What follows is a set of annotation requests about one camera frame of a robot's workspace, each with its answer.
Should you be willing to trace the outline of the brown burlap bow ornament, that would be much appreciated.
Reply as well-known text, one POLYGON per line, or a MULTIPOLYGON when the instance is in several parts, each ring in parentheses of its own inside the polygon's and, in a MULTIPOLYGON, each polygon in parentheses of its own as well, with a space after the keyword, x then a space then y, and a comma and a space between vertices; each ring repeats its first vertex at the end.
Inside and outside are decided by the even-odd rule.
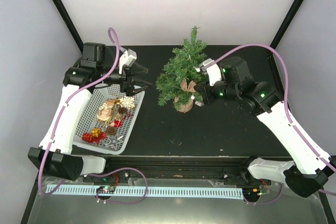
POLYGON ((184 91, 184 92, 190 92, 190 93, 195 93, 195 86, 196 86, 196 82, 195 81, 190 81, 189 83, 187 83, 186 79, 183 79, 181 81, 180 84, 180 88, 184 91))

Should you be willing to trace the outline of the red santa ornament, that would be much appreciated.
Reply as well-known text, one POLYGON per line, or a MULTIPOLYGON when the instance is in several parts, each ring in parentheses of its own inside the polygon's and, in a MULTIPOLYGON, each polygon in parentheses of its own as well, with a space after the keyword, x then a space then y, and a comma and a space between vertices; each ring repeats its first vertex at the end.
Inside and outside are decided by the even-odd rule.
POLYGON ((131 116, 131 114, 117 114, 110 122, 110 126, 111 127, 121 127, 122 126, 122 122, 126 119, 129 118, 131 116))

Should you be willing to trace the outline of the small green christmas tree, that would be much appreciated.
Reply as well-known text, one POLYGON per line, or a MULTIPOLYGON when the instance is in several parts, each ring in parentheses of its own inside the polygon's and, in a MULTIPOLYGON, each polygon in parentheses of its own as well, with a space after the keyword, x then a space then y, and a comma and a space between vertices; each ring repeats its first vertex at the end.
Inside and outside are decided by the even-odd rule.
POLYGON ((176 111, 186 113, 193 107, 195 100, 202 101, 199 93, 184 92, 180 88, 181 81, 196 84, 205 80, 205 75, 196 69, 206 60, 204 49, 207 43, 198 39, 198 27, 191 28, 190 37, 185 38, 182 46, 172 50, 174 56, 164 65, 162 73, 156 80, 156 89, 160 92, 158 105, 164 106, 172 102, 176 111))

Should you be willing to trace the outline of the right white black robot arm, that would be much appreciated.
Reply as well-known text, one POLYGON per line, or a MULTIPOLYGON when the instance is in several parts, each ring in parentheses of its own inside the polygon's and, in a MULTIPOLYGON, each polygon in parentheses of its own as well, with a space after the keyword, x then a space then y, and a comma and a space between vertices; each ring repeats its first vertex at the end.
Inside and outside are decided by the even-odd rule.
POLYGON ((273 180, 307 198, 335 173, 335 158, 322 150, 292 114, 285 111, 285 103, 273 86, 254 80, 244 59, 230 57, 220 64, 206 59, 196 71, 208 77, 194 87, 204 104, 218 99, 236 101, 270 129, 292 158, 281 162, 249 157, 238 171, 243 183, 250 184, 255 179, 273 180))

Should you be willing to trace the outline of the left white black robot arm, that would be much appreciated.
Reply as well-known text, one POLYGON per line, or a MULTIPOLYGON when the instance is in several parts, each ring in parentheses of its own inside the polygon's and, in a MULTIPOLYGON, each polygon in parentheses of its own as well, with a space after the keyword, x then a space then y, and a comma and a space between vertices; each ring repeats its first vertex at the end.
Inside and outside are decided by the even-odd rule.
POLYGON ((29 160, 39 169, 37 180, 43 175, 63 180, 76 180, 79 176, 94 174, 100 181, 108 181, 113 174, 106 159, 92 155, 72 155, 72 143, 82 112, 91 98, 95 86, 106 82, 118 84, 120 91, 129 96, 143 92, 150 86, 135 79, 131 68, 137 54, 131 49, 116 48, 87 42, 81 58, 65 73, 59 106, 50 128, 38 148, 30 148, 29 160))

